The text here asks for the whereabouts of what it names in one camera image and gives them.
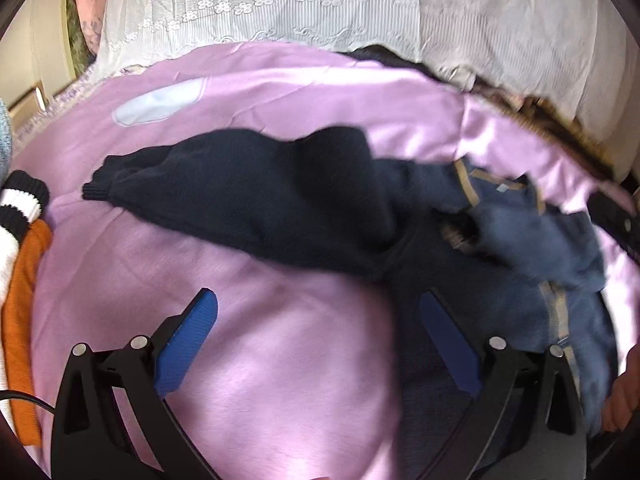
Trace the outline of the person's right hand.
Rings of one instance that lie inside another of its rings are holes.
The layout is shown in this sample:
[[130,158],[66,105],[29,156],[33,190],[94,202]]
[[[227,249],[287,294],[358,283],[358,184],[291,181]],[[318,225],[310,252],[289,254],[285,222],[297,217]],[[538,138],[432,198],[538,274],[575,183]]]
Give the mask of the person's right hand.
[[636,344],[627,354],[626,370],[614,382],[605,401],[602,427],[607,432],[623,431],[639,408],[640,350]]

